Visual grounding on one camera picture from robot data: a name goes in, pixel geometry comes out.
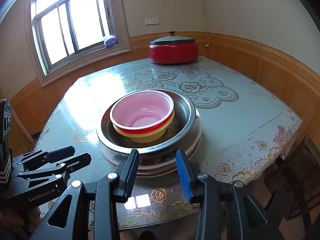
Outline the white deep plate blue flowers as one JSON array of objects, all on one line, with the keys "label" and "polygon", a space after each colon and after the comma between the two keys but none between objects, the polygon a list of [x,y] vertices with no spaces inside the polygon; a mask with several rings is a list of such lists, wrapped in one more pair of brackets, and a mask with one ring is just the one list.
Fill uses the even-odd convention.
[{"label": "white deep plate blue flowers", "polygon": [[195,121],[190,131],[175,144],[163,148],[161,142],[173,138],[181,129],[183,118],[180,114],[167,128],[164,135],[158,140],[149,143],[149,147],[143,148],[143,144],[133,142],[126,137],[119,135],[107,117],[102,119],[102,128],[97,129],[99,138],[99,151],[105,160],[111,165],[118,166],[126,160],[132,149],[137,149],[139,156],[139,177],[159,177],[176,170],[176,151],[183,150],[187,158],[191,158],[199,147],[202,134],[202,120],[196,111]]}]

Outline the yellow plastic bowl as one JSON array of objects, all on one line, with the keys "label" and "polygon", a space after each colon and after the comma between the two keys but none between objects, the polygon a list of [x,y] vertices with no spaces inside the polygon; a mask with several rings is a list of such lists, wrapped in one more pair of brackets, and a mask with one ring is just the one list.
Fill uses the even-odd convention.
[{"label": "yellow plastic bowl", "polygon": [[129,132],[124,131],[123,129],[117,127],[113,124],[116,132],[124,137],[129,138],[133,142],[138,143],[147,143],[152,142],[159,139],[167,130],[167,127],[172,123],[175,117],[175,113],[173,112],[171,116],[167,118],[167,120],[163,121],[161,124],[156,125],[154,127],[140,129],[140,130],[129,130]]}]

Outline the stainless steel bowl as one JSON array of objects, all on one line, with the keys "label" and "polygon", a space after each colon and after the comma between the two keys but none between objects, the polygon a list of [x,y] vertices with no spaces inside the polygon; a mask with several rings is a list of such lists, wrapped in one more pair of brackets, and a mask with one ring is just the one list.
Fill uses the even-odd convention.
[{"label": "stainless steel bowl", "polygon": [[[180,92],[173,91],[173,90],[166,90],[166,89],[145,89],[145,90],[160,90],[161,92],[167,93],[169,96],[172,97],[172,99],[174,101],[174,111],[173,112],[175,112],[175,117],[178,114],[180,114],[181,117],[183,118],[183,122],[180,125],[181,130],[177,134],[175,134],[175,136],[173,138],[168,138],[168,139],[165,139],[164,141],[161,142],[160,146],[162,146],[163,148],[167,148],[167,147],[175,144],[179,140],[181,140],[190,131],[190,129],[195,121],[196,108],[195,108],[194,104],[190,101],[190,99],[187,98],[185,95],[183,95]],[[102,128],[103,117],[107,117],[110,120],[110,110],[115,103],[116,102],[114,102],[110,107],[108,107],[106,112],[103,114],[103,116],[101,117],[101,124],[99,124],[97,126],[97,129]],[[145,147],[149,147],[149,145],[148,145],[149,143],[150,142],[147,142],[144,144],[139,143],[139,144],[143,144],[142,147],[145,148]]]}]

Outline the red plastic bowl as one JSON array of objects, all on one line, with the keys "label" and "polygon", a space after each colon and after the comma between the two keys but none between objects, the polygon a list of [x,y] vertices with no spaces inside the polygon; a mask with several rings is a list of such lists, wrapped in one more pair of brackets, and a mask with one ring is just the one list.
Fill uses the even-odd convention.
[{"label": "red plastic bowl", "polygon": [[165,122],[174,111],[171,96],[160,90],[141,90],[119,99],[110,110],[110,120],[122,130],[135,133],[151,131]]}]

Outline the purple-rimmed floral plate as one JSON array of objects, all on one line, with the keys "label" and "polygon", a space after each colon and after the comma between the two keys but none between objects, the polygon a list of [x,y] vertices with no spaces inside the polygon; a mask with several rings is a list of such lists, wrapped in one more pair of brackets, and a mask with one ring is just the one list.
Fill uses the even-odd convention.
[{"label": "purple-rimmed floral plate", "polygon": [[[129,149],[135,148],[140,153],[137,175],[139,177],[157,177],[176,169],[177,150],[184,150],[187,158],[191,158],[198,149],[200,142],[201,138],[194,140],[183,139],[181,142],[177,142],[165,149],[150,153],[143,153],[141,150],[142,144],[133,142],[129,144]],[[98,142],[98,147],[101,156],[114,167],[129,156],[125,152],[118,152],[108,148],[102,142]]]}]

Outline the wooden chair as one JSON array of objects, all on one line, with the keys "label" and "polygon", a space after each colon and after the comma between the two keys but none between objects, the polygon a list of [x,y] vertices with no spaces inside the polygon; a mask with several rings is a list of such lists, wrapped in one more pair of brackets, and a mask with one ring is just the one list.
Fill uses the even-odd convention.
[{"label": "wooden chair", "polygon": [[264,183],[272,193],[267,207],[281,207],[286,220],[301,216],[305,231],[310,230],[310,212],[319,207],[319,149],[309,135],[284,160],[276,159]]}]

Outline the purple cloth on windowsill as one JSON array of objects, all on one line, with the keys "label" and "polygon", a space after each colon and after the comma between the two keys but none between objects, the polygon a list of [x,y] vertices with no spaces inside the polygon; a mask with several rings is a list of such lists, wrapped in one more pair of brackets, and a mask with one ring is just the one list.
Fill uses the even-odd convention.
[{"label": "purple cloth on windowsill", "polygon": [[106,48],[110,48],[110,47],[115,46],[116,44],[118,44],[118,40],[117,40],[115,35],[103,36],[103,40],[104,40],[104,46]]}]

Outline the red electric cooking pot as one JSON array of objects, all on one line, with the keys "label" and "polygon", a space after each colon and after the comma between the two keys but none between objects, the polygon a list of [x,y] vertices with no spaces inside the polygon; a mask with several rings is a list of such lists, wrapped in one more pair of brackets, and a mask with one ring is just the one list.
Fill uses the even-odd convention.
[{"label": "red electric cooking pot", "polygon": [[183,64],[197,61],[199,48],[194,38],[176,36],[174,31],[169,34],[150,41],[149,58],[153,63]]}]

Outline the window with metal frame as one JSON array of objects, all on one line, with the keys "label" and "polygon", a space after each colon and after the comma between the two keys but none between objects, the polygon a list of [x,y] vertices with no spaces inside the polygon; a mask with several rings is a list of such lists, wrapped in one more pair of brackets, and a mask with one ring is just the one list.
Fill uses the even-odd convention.
[{"label": "window with metal frame", "polygon": [[[25,30],[41,86],[131,52],[123,0],[27,0]],[[104,46],[103,36],[118,44]]]}]

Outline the white wall socket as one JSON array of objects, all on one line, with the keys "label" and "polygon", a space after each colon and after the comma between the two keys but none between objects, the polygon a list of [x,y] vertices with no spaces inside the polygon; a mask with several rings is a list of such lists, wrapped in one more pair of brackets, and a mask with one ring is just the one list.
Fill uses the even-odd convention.
[{"label": "white wall socket", "polygon": [[159,24],[159,19],[157,17],[145,18],[144,22],[145,22],[145,25],[158,25]]}]

